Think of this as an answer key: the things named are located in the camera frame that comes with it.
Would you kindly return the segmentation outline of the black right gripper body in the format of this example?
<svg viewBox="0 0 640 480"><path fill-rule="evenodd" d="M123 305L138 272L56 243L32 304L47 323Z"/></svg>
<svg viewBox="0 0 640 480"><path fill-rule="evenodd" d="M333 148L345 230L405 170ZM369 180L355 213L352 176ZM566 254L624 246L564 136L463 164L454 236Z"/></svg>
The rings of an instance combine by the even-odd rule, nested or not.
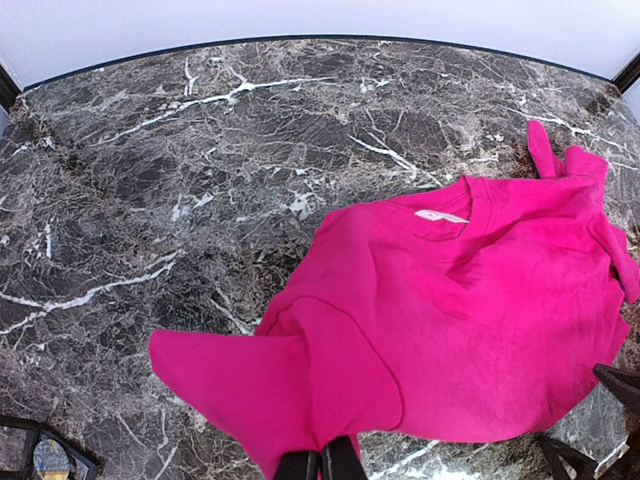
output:
<svg viewBox="0 0 640 480"><path fill-rule="evenodd" d="M632 414L639 415L639 374L629 373L611 366L597 364L594 375L600 383ZM626 450L599 476L597 462L560 440L546 435L537 443L542 451L553 479L571 479L567 466L575 472L574 479L638 479L639 428L622 443Z"/></svg>

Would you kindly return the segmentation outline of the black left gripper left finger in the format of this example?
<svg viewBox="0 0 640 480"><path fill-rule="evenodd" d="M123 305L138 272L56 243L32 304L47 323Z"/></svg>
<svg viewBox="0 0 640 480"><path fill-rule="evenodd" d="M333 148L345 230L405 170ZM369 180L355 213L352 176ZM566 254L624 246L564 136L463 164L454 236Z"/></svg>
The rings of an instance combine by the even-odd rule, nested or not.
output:
<svg viewBox="0 0 640 480"><path fill-rule="evenodd" d="M282 456L274 480L317 480L320 455L316 452L291 452Z"/></svg>

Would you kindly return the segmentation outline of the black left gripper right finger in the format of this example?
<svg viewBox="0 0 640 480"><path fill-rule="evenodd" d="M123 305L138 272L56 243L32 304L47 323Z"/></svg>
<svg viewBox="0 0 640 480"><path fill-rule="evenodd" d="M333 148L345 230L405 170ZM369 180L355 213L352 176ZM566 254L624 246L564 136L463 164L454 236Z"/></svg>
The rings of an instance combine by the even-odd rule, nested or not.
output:
<svg viewBox="0 0 640 480"><path fill-rule="evenodd" d="M323 480L367 480L354 445L348 436L331 441L322 451Z"/></svg>

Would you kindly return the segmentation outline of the magenta t-shirt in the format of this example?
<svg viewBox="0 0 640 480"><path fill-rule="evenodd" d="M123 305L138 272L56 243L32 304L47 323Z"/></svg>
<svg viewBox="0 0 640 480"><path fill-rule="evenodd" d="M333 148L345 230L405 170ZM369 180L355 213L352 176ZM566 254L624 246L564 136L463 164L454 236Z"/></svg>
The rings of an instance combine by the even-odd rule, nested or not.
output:
<svg viewBox="0 0 640 480"><path fill-rule="evenodd" d="M157 331L154 373L263 474L369 431L491 443L549 429L596 386L639 298L608 166L557 158L528 126L535 179L464 176L329 214L251 336Z"/></svg>

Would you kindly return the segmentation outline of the black brooch display box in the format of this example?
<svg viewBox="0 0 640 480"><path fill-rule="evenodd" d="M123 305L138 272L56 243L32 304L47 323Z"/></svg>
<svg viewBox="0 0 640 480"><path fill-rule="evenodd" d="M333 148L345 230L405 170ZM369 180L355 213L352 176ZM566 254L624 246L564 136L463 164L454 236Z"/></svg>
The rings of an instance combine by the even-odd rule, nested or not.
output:
<svg viewBox="0 0 640 480"><path fill-rule="evenodd" d="M101 460L34 420L1 416L2 479L96 479Z"/></svg>

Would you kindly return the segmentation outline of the black right frame post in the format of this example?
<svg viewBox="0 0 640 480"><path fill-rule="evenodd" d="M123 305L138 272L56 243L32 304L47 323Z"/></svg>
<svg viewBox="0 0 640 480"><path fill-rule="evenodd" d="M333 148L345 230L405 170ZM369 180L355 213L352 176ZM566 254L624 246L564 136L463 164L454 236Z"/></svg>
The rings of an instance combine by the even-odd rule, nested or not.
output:
<svg viewBox="0 0 640 480"><path fill-rule="evenodd" d="M640 77L640 56L636 55L612 80L621 94L626 93Z"/></svg>

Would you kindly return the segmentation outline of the black frame post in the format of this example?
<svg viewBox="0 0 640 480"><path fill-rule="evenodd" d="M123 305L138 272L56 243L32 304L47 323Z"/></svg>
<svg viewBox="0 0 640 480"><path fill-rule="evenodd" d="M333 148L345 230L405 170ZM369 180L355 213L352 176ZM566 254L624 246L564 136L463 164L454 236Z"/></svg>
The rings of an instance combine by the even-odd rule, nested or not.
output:
<svg viewBox="0 0 640 480"><path fill-rule="evenodd" d="M612 80L621 94L626 93L640 77L640 56L636 55Z"/></svg>
<svg viewBox="0 0 640 480"><path fill-rule="evenodd" d="M9 111L15 104L17 97L20 95L21 90L15 84L9 73L0 66L0 104L1 107Z"/></svg>

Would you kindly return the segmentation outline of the black left frame post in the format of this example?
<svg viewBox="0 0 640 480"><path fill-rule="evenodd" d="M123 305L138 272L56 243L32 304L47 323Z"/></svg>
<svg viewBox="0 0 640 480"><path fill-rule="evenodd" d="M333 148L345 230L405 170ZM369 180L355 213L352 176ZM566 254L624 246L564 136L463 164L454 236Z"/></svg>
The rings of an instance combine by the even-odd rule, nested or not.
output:
<svg viewBox="0 0 640 480"><path fill-rule="evenodd" d="M9 73L0 66L0 104L1 107L9 111L15 104L17 97L20 95L21 90L15 84Z"/></svg>

